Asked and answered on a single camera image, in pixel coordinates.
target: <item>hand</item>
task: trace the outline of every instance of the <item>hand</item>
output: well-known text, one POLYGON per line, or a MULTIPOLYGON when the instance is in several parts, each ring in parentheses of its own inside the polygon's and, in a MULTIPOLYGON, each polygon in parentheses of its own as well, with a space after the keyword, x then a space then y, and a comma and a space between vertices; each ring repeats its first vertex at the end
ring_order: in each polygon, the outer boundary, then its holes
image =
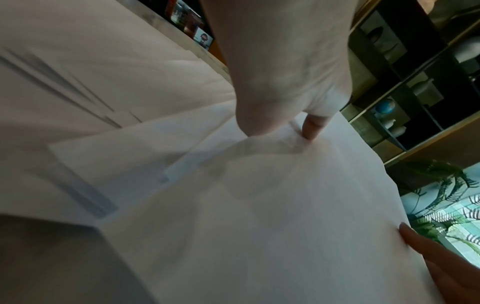
POLYGON ((423 255, 431 277, 447 304, 480 303, 480 269, 442 245, 417 234, 405 223, 400 235, 423 255))
POLYGON ((313 139, 350 99, 348 38, 357 0, 201 0, 249 136, 302 111, 313 139))

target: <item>blue globe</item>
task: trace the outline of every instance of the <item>blue globe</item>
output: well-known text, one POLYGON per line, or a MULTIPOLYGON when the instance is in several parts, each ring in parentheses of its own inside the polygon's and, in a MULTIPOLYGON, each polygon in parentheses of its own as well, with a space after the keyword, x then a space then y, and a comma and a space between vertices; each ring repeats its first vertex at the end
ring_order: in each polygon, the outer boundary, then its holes
POLYGON ((380 114, 391 113, 395 108, 395 102, 391 99, 385 99, 380 101, 375 106, 375 111, 380 114))

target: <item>finger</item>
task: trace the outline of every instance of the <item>finger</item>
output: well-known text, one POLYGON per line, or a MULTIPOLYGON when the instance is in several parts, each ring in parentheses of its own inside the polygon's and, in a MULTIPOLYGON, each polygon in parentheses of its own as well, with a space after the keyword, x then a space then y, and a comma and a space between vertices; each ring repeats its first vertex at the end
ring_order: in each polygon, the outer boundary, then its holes
POLYGON ((425 260, 431 278, 435 282, 446 304, 467 303, 467 291, 433 262, 425 260))
POLYGON ((303 137, 307 138, 308 140, 315 139, 320 131, 327 125, 329 120, 330 117, 308 114, 301 130, 303 137))
POLYGON ((423 255, 423 257, 455 279, 464 287, 477 287, 477 280, 480 277, 480 270, 463 259, 461 256, 451 252, 442 245, 417 234, 407 224, 402 223, 399 228, 400 235, 407 245, 423 255))

